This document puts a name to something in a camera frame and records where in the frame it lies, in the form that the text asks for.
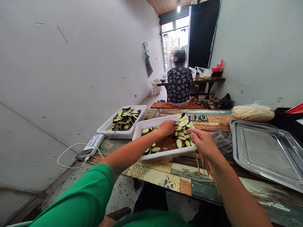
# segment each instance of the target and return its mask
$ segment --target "speckled floor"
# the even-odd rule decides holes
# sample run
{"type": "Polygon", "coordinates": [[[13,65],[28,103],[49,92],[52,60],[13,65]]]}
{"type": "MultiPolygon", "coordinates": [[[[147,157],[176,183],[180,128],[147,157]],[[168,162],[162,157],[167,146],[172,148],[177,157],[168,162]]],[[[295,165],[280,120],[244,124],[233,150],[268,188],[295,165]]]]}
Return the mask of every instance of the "speckled floor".
{"type": "MultiPolygon", "coordinates": [[[[160,94],[145,100],[143,105],[147,105],[147,107],[150,108],[153,102],[157,102],[160,99],[166,100],[166,98],[167,95],[164,88],[161,90],[160,94]]],[[[91,167],[92,165],[90,164],[84,164],[81,168],[76,169],[48,198],[46,198],[46,200],[42,203],[42,210],[45,210],[51,204],[56,202],[64,194],[64,192],[80,177],[82,177],[91,167]]],[[[141,183],[139,189],[134,190],[134,182],[132,178],[120,175],[114,185],[105,214],[112,213],[124,207],[129,207],[133,211],[134,205],[140,195],[143,185],[144,184],[141,183]]],[[[166,192],[166,201],[169,210],[178,212],[187,222],[193,219],[199,207],[198,201],[172,192],[166,192]]]]}
{"type": "Polygon", "coordinates": [[[144,103],[142,103],[142,105],[147,105],[147,108],[150,108],[151,105],[152,105],[154,102],[158,102],[158,100],[161,100],[161,99],[163,99],[163,100],[165,100],[165,101],[166,101],[166,99],[167,99],[167,94],[166,94],[166,89],[165,89],[165,88],[163,88],[163,89],[161,90],[161,92],[160,92],[158,95],[152,96],[152,97],[146,99],[146,100],[144,101],[144,103]]]}

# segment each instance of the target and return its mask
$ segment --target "stainless steel tray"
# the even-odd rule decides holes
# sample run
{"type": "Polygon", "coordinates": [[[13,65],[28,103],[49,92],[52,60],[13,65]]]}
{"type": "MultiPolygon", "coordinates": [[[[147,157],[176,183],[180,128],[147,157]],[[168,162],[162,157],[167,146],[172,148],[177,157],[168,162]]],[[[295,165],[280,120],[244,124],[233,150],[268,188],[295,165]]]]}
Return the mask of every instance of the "stainless steel tray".
{"type": "Polygon", "coordinates": [[[232,126],[232,123],[233,123],[234,121],[245,122],[245,123],[253,124],[253,125],[264,125],[264,126],[269,126],[269,127],[276,128],[276,126],[274,126],[274,125],[269,125],[269,124],[264,124],[264,123],[258,123],[258,122],[252,122],[252,121],[243,121],[243,120],[238,120],[238,119],[232,119],[232,120],[229,121],[229,126],[230,126],[230,132],[231,132],[231,133],[233,133],[233,126],[232,126]]]}
{"type": "Polygon", "coordinates": [[[232,122],[233,156],[248,171],[303,193],[303,149],[290,133],[232,122]]]}

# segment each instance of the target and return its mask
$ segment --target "brown liquid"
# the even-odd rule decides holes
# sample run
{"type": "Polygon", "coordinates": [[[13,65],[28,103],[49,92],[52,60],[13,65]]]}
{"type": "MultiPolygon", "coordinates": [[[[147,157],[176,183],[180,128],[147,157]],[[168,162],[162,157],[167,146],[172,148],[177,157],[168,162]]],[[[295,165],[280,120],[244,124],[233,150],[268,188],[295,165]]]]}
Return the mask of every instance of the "brown liquid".
{"type": "Polygon", "coordinates": [[[161,151],[168,151],[177,149],[176,138],[172,135],[165,137],[164,139],[157,141],[155,147],[160,147],[161,151]]]}

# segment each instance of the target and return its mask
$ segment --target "person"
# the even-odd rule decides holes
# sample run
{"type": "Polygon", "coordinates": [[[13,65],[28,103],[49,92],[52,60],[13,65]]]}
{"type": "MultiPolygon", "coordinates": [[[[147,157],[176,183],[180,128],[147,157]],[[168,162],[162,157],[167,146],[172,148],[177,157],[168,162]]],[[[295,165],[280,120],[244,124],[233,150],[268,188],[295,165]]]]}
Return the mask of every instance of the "person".
{"type": "Polygon", "coordinates": [[[194,88],[192,72],[185,68],[186,52],[176,48],[173,53],[173,68],[167,72],[168,101],[172,106],[185,107],[190,102],[190,89],[194,88]]]}
{"type": "MultiPolygon", "coordinates": [[[[152,132],[115,150],[87,171],[53,205],[43,211],[30,225],[36,226],[98,226],[116,179],[134,164],[153,143],[171,135],[175,122],[164,121],[152,132]]],[[[217,148],[212,136],[193,129],[192,141],[212,164],[220,187],[224,209],[232,226],[272,226],[258,202],[241,183],[235,171],[217,148]]],[[[118,221],[115,226],[188,226],[174,212],[145,210],[118,221]]]]}

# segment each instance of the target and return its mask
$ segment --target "patterned shirt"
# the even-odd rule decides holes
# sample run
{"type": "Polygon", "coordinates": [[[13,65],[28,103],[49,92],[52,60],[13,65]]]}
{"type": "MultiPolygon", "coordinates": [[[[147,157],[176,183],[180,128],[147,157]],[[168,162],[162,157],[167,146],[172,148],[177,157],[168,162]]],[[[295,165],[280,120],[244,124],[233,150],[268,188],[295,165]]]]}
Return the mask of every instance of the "patterned shirt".
{"type": "Polygon", "coordinates": [[[194,87],[190,69],[171,69],[167,75],[168,100],[172,103],[182,103],[189,100],[189,90],[194,87]]]}

